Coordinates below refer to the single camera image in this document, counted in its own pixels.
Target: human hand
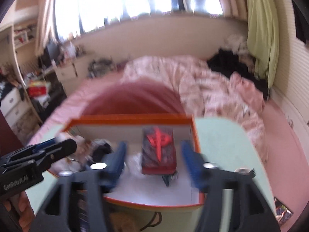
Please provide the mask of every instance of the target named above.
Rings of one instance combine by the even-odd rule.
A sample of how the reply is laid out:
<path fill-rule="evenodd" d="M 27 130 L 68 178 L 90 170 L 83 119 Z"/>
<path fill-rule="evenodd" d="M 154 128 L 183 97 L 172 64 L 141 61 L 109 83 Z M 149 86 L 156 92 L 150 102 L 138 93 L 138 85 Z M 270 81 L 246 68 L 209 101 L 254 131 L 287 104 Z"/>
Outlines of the human hand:
<path fill-rule="evenodd" d="M 9 201 L 5 201 L 4 206 L 6 207 L 7 211 L 11 210 L 11 204 Z M 28 232 L 30 229 L 30 224 L 34 219 L 35 215 L 33 209 L 31 208 L 28 196 L 25 191 L 20 193 L 19 200 L 18 200 L 18 207 L 20 209 L 20 219 L 19 224 L 23 230 L 23 232 Z"/>

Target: pillow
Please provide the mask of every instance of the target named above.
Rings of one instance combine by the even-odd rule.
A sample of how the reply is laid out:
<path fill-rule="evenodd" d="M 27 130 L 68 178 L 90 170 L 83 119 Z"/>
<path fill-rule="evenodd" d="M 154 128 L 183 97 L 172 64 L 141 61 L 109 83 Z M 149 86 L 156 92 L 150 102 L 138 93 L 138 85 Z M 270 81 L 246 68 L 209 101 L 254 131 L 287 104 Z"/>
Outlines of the pillow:
<path fill-rule="evenodd" d="M 143 79 L 105 89 L 82 115 L 143 113 L 185 114 L 178 94 L 159 82 Z"/>

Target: window sill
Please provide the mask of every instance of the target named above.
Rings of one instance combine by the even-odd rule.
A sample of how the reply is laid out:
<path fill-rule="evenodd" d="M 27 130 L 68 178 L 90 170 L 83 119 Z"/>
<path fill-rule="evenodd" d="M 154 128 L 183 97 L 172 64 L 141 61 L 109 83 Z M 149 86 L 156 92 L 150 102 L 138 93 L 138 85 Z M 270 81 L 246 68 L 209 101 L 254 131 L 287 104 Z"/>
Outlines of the window sill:
<path fill-rule="evenodd" d="M 141 20 L 141 19 L 145 19 L 145 18 L 163 18 L 163 17 L 201 17 L 201 18 L 215 18 L 215 19 L 224 19 L 224 20 L 232 20 L 232 21 L 240 21 L 243 23 L 247 23 L 247 21 L 242 21 L 242 20 L 238 20 L 235 18 L 228 18 L 228 17 L 224 17 L 223 15 L 214 15 L 214 14 L 209 14 L 209 13 L 200 13 L 200 12 L 185 12 L 185 11 L 171 11 L 171 12 L 164 12 L 164 13 L 154 13 L 154 14 L 144 14 L 144 15 L 139 15 L 137 17 L 132 17 L 132 18 L 126 18 L 126 19 L 122 19 L 120 21 L 115 21 L 110 23 L 109 25 L 100 27 L 98 29 L 92 30 L 90 32 L 86 32 L 86 33 L 82 33 L 81 35 L 77 36 L 76 38 L 74 38 L 73 40 L 71 40 L 73 43 L 78 41 L 79 39 L 83 38 L 86 35 L 91 35 L 94 34 L 96 32 L 99 32 L 101 30 L 105 30 L 105 29 L 109 29 L 111 27 L 115 27 L 117 25 L 121 25 L 124 23 L 128 23 L 128 22 L 132 22 L 132 21 L 136 21 L 136 20 Z M 70 40 L 66 40 L 65 42 L 63 42 L 62 44 L 64 46 L 67 46 L 69 44 Z"/>

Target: green curtain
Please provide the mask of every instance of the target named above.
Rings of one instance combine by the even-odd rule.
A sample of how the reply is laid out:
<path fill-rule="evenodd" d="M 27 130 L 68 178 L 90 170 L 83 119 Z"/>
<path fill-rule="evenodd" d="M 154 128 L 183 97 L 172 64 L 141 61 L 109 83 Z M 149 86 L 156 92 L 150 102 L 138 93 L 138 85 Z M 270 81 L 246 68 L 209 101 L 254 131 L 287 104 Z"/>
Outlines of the green curtain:
<path fill-rule="evenodd" d="M 279 24 L 274 0 L 247 0 L 249 52 L 256 57 L 255 74 L 273 85 L 279 56 Z"/>

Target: cardboard box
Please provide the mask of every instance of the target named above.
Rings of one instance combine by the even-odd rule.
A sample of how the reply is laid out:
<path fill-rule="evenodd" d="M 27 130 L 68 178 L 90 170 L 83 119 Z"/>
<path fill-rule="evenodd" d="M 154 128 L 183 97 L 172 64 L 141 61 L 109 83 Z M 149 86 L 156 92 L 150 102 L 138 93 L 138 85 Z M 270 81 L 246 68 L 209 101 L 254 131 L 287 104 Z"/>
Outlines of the cardboard box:
<path fill-rule="evenodd" d="M 48 94 L 50 87 L 50 82 L 36 81 L 29 84 L 27 91 L 29 97 L 33 98 Z"/>
<path fill-rule="evenodd" d="M 139 173 L 138 163 L 135 167 L 131 161 L 142 151 L 143 128 L 150 126 L 173 128 L 178 178 L 169 187 L 159 175 Z M 180 149 L 181 141 L 190 140 L 200 153 L 193 118 L 172 114 L 83 116 L 72 120 L 64 131 L 87 139 L 107 139 L 113 149 L 120 141 L 127 142 L 126 168 L 117 187 L 105 195 L 108 202 L 147 210 L 180 208 L 185 211 L 203 205 L 204 195 L 192 185 Z"/>

